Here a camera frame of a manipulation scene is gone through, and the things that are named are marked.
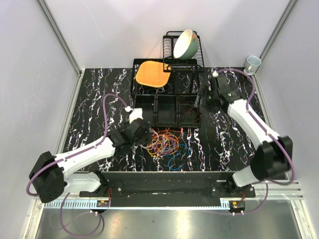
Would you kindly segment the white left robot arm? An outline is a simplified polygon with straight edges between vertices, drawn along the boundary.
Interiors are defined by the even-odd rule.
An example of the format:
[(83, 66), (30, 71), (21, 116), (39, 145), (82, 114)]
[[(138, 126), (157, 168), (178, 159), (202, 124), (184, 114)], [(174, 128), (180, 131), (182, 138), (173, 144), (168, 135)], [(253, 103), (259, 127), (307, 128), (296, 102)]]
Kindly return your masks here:
[(134, 144), (149, 143), (150, 128), (149, 122), (137, 118), (76, 150), (57, 155), (49, 151), (42, 153), (29, 174), (27, 194), (38, 196), (43, 203), (74, 191), (92, 192), (96, 197), (103, 197), (108, 185), (97, 173), (88, 173), (83, 177), (72, 177), (72, 174), (96, 161), (122, 153)]

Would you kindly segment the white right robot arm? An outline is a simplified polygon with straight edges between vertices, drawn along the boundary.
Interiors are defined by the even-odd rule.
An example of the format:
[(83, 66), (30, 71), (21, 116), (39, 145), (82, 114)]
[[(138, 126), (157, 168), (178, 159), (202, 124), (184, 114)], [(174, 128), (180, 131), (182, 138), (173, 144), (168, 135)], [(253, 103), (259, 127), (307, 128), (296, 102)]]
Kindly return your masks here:
[(235, 172), (231, 182), (226, 185), (226, 191), (231, 197), (238, 197), (244, 192), (244, 187), (268, 180), (274, 182), (273, 176), (291, 171), (288, 183), (275, 182), (279, 185), (289, 185), (295, 179), (295, 167), (292, 162), (293, 142), (288, 137), (281, 137), (273, 131), (252, 110), (249, 101), (229, 87), (212, 90), (208, 86), (201, 87), (194, 106), (202, 105), (207, 110), (224, 110), (245, 131), (255, 147), (255, 154), (250, 165)]

